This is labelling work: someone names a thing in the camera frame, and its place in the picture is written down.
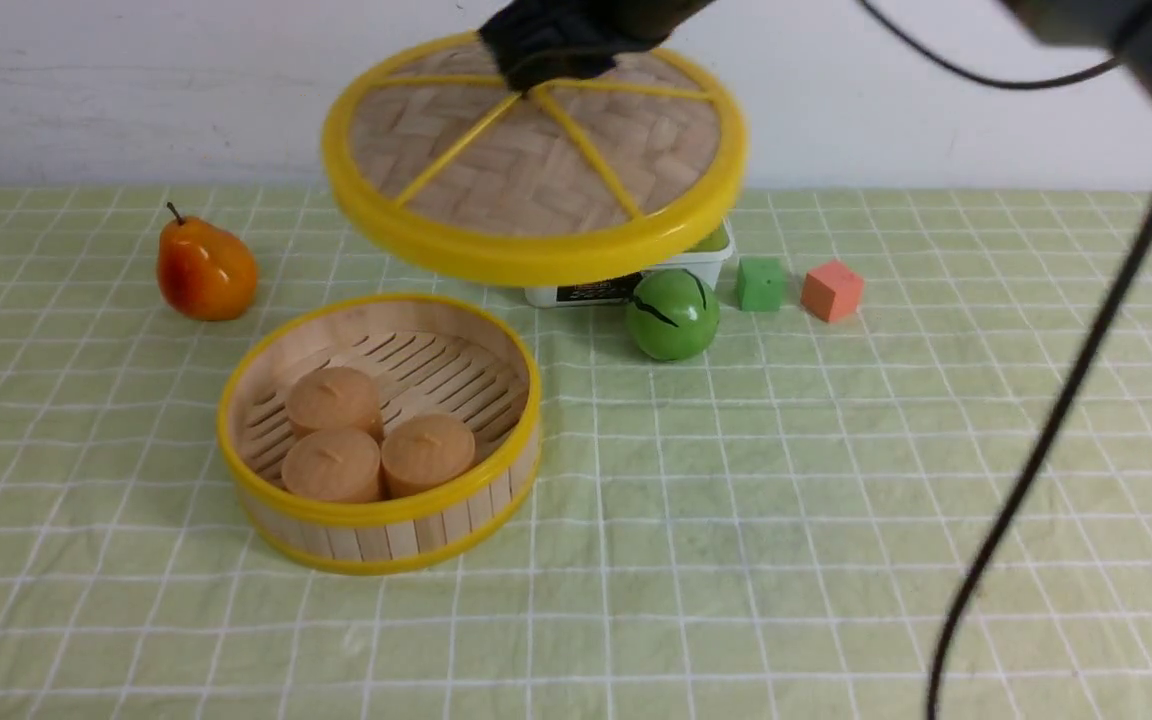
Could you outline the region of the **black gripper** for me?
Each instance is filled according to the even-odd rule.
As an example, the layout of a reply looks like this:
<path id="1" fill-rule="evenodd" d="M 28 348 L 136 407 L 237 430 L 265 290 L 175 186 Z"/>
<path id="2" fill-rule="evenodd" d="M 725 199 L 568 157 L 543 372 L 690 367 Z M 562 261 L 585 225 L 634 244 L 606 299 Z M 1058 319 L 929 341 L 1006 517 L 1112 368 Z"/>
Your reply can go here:
<path id="1" fill-rule="evenodd" d="M 708 1 L 511 1 L 479 40 L 515 94 L 553 79 L 594 79 L 617 58 L 657 50 Z"/>

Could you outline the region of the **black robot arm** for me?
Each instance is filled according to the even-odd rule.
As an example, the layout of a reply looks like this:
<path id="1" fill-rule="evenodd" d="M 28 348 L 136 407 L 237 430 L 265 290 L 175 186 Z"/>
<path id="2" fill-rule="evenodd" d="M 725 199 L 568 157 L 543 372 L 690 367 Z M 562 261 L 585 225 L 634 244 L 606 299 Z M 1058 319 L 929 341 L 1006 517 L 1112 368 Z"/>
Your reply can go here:
<path id="1" fill-rule="evenodd" d="M 703 1 L 511 1 L 477 28 L 509 90 L 526 94 L 553 79 L 593 79 L 617 55 L 664 44 Z M 1106 61 L 1052 79 L 996 79 L 929 50 L 872 1 L 861 9 L 914 53 L 983 88 L 1039 91 L 1078 85 L 1126 68 L 1152 99 L 1152 1 L 1007 1 L 1005 9 L 1043 44 L 1097 47 Z"/>

